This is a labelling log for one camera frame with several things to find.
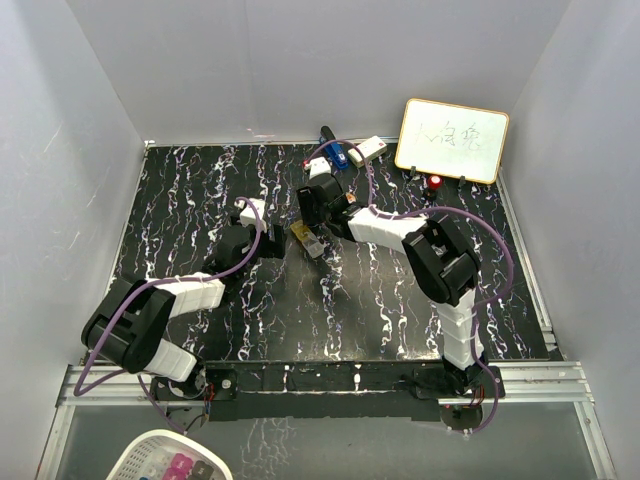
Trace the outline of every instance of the blue object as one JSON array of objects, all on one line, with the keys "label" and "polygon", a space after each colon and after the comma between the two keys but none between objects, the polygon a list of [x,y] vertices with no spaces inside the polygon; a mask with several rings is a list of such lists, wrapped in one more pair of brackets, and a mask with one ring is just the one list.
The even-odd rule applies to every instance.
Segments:
[{"label": "blue object", "polygon": [[[335,140],[336,137],[329,127],[326,125],[320,129],[320,143],[328,142],[329,140]],[[349,166],[347,157],[342,151],[342,147],[339,143],[332,143],[324,149],[331,161],[340,170],[344,170]]]}]

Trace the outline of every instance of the table surface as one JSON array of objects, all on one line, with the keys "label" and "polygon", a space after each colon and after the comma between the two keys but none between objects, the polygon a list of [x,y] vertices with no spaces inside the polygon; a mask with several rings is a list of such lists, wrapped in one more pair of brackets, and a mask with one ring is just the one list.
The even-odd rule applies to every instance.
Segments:
[{"label": "table surface", "polygon": [[[237,196],[266,201],[268,224],[289,228],[300,218],[295,191],[306,182],[301,163],[313,145],[157,147],[148,150],[115,275],[161,278],[199,270],[211,252],[225,206]],[[395,145],[373,162],[377,206],[405,212],[421,205],[426,176],[394,166]],[[366,198],[362,169],[336,174],[345,190]],[[486,220],[517,253],[496,185],[446,179],[437,205]],[[456,219],[482,268],[477,298],[505,282],[505,261],[480,227]],[[378,361],[440,358],[435,307],[406,257],[387,248],[321,232],[325,254],[311,259],[289,234],[284,260],[261,259],[237,298],[211,311],[170,321],[166,338],[210,361]],[[480,312],[490,358],[548,359],[522,265],[508,298]]]},{"label": "table surface", "polygon": [[[198,413],[180,419],[186,424]],[[197,425],[189,437],[225,461],[236,480],[596,478],[573,403],[501,404],[491,425],[468,440],[408,418]],[[166,425],[151,407],[76,407],[56,478],[104,479],[129,442],[155,428]]]}]

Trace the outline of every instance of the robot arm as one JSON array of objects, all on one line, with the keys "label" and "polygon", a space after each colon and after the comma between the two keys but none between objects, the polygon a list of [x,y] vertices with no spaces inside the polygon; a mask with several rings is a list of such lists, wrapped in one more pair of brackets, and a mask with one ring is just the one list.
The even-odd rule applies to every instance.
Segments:
[{"label": "robot arm", "polygon": [[[388,220],[363,204],[349,203],[322,162],[310,161],[309,183],[297,191],[305,225],[325,224],[340,238],[375,243],[407,255],[418,285],[436,304],[445,337],[445,365],[471,369],[475,363],[470,344],[472,307],[480,270],[471,245],[448,216]],[[484,350],[478,337],[475,350],[478,357]],[[471,375],[465,377],[463,383],[468,383]]]},{"label": "robot arm", "polygon": [[[252,200],[260,215],[264,215],[264,201]],[[211,275],[237,265],[247,254],[256,237],[256,219],[245,205],[232,217],[232,224],[223,228],[214,252],[204,262],[201,272],[189,277],[201,277],[201,282],[176,282],[151,287],[137,297],[116,323],[100,354],[129,373],[145,371],[184,383],[183,390],[193,391],[196,377],[202,371],[202,362],[191,352],[174,345],[162,337],[170,318],[203,309],[217,308],[228,296],[228,291],[241,283],[258,258],[284,258],[285,235],[282,226],[274,225],[271,235],[262,234],[253,258],[233,275],[205,281]],[[266,224],[262,222],[264,232]],[[98,306],[82,332],[82,343],[94,348],[116,310],[145,279],[119,278]]]}]

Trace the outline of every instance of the red button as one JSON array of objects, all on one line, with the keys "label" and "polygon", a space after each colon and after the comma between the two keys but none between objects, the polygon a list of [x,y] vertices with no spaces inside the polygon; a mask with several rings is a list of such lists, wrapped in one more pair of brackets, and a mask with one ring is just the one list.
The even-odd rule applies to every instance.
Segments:
[{"label": "red button", "polygon": [[437,190],[442,186],[442,178],[440,178],[438,175],[431,175],[427,179],[427,185],[431,190]]}]

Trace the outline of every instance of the enclosure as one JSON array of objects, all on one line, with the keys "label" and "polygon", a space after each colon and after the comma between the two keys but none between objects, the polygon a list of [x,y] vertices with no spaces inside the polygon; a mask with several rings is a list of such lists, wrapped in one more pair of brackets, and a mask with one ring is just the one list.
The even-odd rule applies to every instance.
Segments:
[{"label": "enclosure", "polygon": [[[638,391],[636,2],[0,4],[2,431],[12,446],[3,477],[104,478],[133,436],[162,428],[135,376],[72,395],[83,326],[124,274],[197,271],[238,195],[265,200],[269,222],[291,227],[301,164],[322,125],[341,138],[383,138],[388,151],[372,162],[377,202],[416,207],[426,176],[393,159],[405,105],[421,98],[510,117],[497,182],[448,178],[438,196],[489,219],[516,258],[509,301],[481,318],[506,393],[495,424],[463,442],[400,397],[322,419],[286,402],[260,410],[255,393],[225,414],[236,421],[195,438],[238,478],[297,478],[309,456],[319,459],[317,478],[429,468],[435,478],[634,478],[638,420],[626,403]],[[362,170],[341,175],[364,195]],[[486,283],[501,278],[490,239],[458,225],[476,241]],[[328,232],[322,240],[322,263],[291,237],[284,260],[261,261],[235,303],[175,319],[167,338],[233,370],[240,390],[263,393],[291,391],[288,382],[387,391],[407,365],[439,359],[439,320],[406,260]],[[105,362],[94,373],[114,369]],[[90,464],[96,431],[103,455]],[[539,451],[517,451],[514,439]],[[421,442],[437,447],[421,457]],[[370,460],[354,464],[349,448]],[[487,460],[483,452],[496,450]]]}]

